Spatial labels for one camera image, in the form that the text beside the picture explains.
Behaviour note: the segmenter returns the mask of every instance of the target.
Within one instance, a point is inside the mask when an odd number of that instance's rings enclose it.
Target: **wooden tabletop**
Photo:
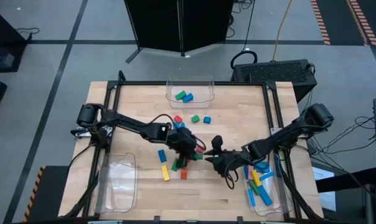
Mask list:
[[[277,83],[284,125],[288,125],[299,115],[291,83]],[[103,103],[106,82],[93,82],[88,93],[87,103]],[[215,86],[215,98],[210,108],[173,109],[165,97],[165,86],[129,86],[121,88],[118,112],[142,122],[149,122],[161,113],[172,117],[179,115],[193,134],[202,139],[208,147],[215,135],[223,137],[224,149],[237,149],[240,146],[270,135],[266,119],[263,93],[260,86]],[[273,120],[276,124],[272,95],[269,92]],[[202,121],[193,124],[193,115],[211,116],[212,123]],[[169,122],[160,118],[159,122]],[[299,145],[306,146],[299,140]],[[73,156],[88,145],[88,139],[79,139]],[[165,149],[170,181],[163,180],[157,150]],[[94,150],[82,154],[70,169],[63,193],[59,215],[65,215],[75,205],[85,191],[92,164]],[[213,220],[234,221],[242,216],[245,221],[283,220],[282,215],[262,217],[249,209],[243,185],[243,172],[238,170],[240,180],[235,189],[230,190],[224,178],[214,171],[212,164],[205,161],[192,161],[188,167],[187,180],[180,179],[180,171],[171,170],[176,153],[162,144],[151,144],[140,135],[116,129],[111,153],[131,152],[135,155],[138,167],[137,196],[135,206],[126,213],[103,214],[101,219],[153,220],[159,215],[161,220]],[[307,151],[294,147],[291,151],[296,187],[313,210],[323,217],[322,208],[313,176],[311,161]],[[90,213],[93,213],[97,191],[92,196]]]

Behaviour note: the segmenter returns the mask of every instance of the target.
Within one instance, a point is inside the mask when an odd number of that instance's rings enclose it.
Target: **black metal frame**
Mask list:
[[[115,99],[113,101],[113,110],[115,110],[115,111],[118,108],[118,103],[119,103],[119,98],[120,98],[120,90],[121,90],[122,85],[166,85],[166,81],[126,81],[126,79],[125,79],[125,77],[124,77],[124,75],[121,71],[119,71],[119,78],[120,78],[120,80],[118,80],[118,81],[108,81],[107,88],[106,88],[106,94],[105,94],[105,100],[104,100],[104,106],[105,106],[105,108],[108,108],[109,103],[110,103],[109,100],[110,100],[111,91],[112,91],[112,89],[116,88]],[[227,82],[225,82],[225,81],[220,82],[219,81],[218,82],[218,81],[216,81],[216,82],[214,82],[214,85],[219,85],[219,86],[229,86],[229,85],[231,85],[231,86],[235,86],[235,85],[238,85],[238,86],[261,86],[262,89],[263,89],[263,96],[264,96],[264,102],[265,102],[265,110],[266,110],[266,115],[267,115],[268,127],[269,127],[270,134],[271,134],[271,129],[274,128],[274,124],[273,124],[273,118],[272,118],[272,114],[271,114],[270,99],[268,98],[268,89],[270,89],[272,94],[273,94],[273,101],[274,101],[274,104],[275,104],[276,118],[278,120],[278,126],[279,126],[279,128],[283,128],[283,119],[282,119],[281,108],[280,108],[280,104],[279,104],[278,93],[276,91],[275,82],[267,82],[267,83],[250,83],[249,82],[248,83],[248,82],[231,82],[231,81],[227,81]],[[110,149],[111,149],[111,144],[105,149],[105,153],[109,153]],[[100,149],[96,147],[95,152],[94,152],[94,156],[93,156],[91,170],[90,170],[90,178],[89,178],[89,181],[88,181],[89,185],[92,184],[94,177],[95,177],[95,174],[97,173],[99,158],[100,158]],[[285,151],[284,151],[284,159],[285,159],[285,163],[286,163],[286,172],[289,175],[289,178],[291,179],[292,184],[295,185],[290,156]],[[283,185],[282,186],[279,185],[278,187],[280,188],[279,189],[280,192],[284,192],[284,186]],[[86,202],[86,204],[83,208],[83,213],[82,213],[83,217],[88,216],[89,207],[90,207],[90,199]],[[284,213],[284,220],[285,221],[288,221],[288,220],[293,221],[293,220],[296,220],[296,219],[298,219],[296,221],[300,221],[302,219],[301,210],[298,206],[297,201],[294,198],[293,198],[293,207],[294,207],[294,212],[295,212],[296,218],[290,218],[289,213]],[[244,223],[242,217],[237,217],[237,220],[238,220],[238,223]],[[123,222],[129,222],[129,223],[146,223],[146,222],[149,223],[149,222],[151,222],[151,223],[153,223],[154,221],[153,220],[148,220],[148,221],[123,220]],[[313,220],[303,220],[303,222],[300,222],[300,223],[304,223],[304,222],[305,223],[317,223]]]

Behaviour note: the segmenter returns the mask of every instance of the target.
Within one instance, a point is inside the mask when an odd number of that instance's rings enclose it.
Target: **blue block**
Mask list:
[[[249,178],[249,167],[247,165],[244,165],[243,171],[245,172],[246,179],[248,179]]]
[[[269,177],[272,177],[272,176],[274,176],[274,172],[269,172],[269,173],[267,173],[267,174],[262,175],[262,176],[260,177],[260,180],[265,180],[265,179],[267,179],[267,178],[269,178]]]
[[[159,150],[157,153],[159,154],[159,159],[161,160],[161,162],[167,161],[166,154],[164,153],[163,149]]]
[[[186,95],[186,96],[183,97],[182,101],[183,101],[184,103],[187,103],[187,102],[190,102],[190,101],[193,100],[193,99],[194,99],[193,94],[192,94],[192,93],[189,93],[188,95]]]
[[[257,187],[258,191],[260,192],[260,196],[264,201],[264,204],[267,206],[272,205],[273,201],[270,199],[270,196],[268,196],[267,191],[265,191],[264,186],[260,185]]]
[[[212,121],[212,118],[211,117],[205,117],[204,119],[203,119],[203,123],[206,123],[206,124],[210,124],[210,122]]]
[[[249,191],[249,197],[250,197],[251,205],[254,207],[254,206],[256,206],[255,196],[253,195],[252,189],[249,189],[248,191]]]
[[[259,162],[255,165],[255,170],[261,174],[264,174],[270,171],[270,166],[267,162]]]

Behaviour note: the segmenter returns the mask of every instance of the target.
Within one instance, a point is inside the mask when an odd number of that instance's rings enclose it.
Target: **yellow rectangular block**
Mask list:
[[[167,166],[166,165],[162,166],[162,173],[163,173],[163,179],[164,179],[164,181],[170,180],[169,173],[167,171]]]
[[[260,186],[261,185],[261,181],[260,181],[260,178],[258,177],[258,173],[255,169],[253,169],[251,171],[251,176],[253,177],[253,181],[256,185],[256,187]]]

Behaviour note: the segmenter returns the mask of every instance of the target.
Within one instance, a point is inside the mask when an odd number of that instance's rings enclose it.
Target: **clear plastic bin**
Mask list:
[[[134,154],[106,154],[98,178],[97,213],[124,213],[136,201],[137,168]]]
[[[282,175],[278,175],[279,169],[277,169],[276,166],[277,164],[279,164],[279,157],[276,154],[271,153],[263,162],[266,161],[269,161],[270,172],[274,172],[274,175],[272,177],[266,178],[265,180],[262,180],[261,184],[262,186],[264,186],[264,189],[267,191],[267,194],[268,196],[270,196],[273,203],[269,206],[265,205],[261,196],[255,195],[255,193],[253,192],[253,196],[255,197],[255,206],[253,207],[251,205],[250,196],[248,193],[248,190],[251,189],[249,184],[247,183],[248,180],[246,178],[242,178],[244,181],[245,194],[247,196],[248,206],[250,210],[256,212],[257,215],[260,216],[288,213],[292,211],[292,201],[289,198],[287,191],[285,189],[285,184],[283,182]]]
[[[183,103],[176,100],[176,95],[185,91],[192,93],[194,99]],[[166,84],[166,98],[172,108],[208,108],[214,99],[213,76],[171,76]]]

